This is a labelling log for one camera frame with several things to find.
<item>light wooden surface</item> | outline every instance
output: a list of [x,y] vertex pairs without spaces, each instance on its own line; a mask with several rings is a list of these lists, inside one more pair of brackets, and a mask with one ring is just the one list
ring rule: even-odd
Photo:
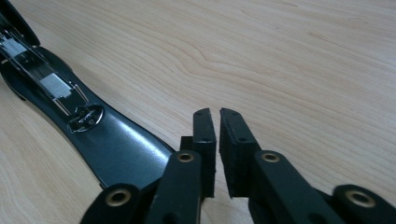
[[[209,107],[244,116],[315,188],[396,205],[396,2],[12,0],[42,46],[173,148]],[[218,154],[202,223],[251,223]],[[0,79],[0,223],[78,223],[100,192],[70,143]]]

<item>stapler anvil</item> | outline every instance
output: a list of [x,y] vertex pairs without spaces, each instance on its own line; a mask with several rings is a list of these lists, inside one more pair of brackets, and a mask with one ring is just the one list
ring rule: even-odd
[[8,0],[0,1],[0,72],[8,86],[59,127],[103,188],[143,188],[163,175],[174,152],[108,105],[49,50]]

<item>wooden table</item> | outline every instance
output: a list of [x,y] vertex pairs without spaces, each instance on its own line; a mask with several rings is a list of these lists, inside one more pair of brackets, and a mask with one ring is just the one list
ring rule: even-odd
[[[192,113],[240,112],[315,188],[396,205],[396,2],[11,0],[42,46],[173,148]],[[101,191],[56,127],[0,80],[0,222],[78,223]],[[228,197],[202,223],[251,223]]]

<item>wood grain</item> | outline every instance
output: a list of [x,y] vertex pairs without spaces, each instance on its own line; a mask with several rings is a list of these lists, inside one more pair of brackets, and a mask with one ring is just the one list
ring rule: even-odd
[[[315,188],[396,205],[396,2],[11,0],[42,46],[174,148],[192,113],[240,112]],[[50,121],[0,80],[0,222],[78,223],[100,192]],[[218,156],[202,223],[252,223]]]

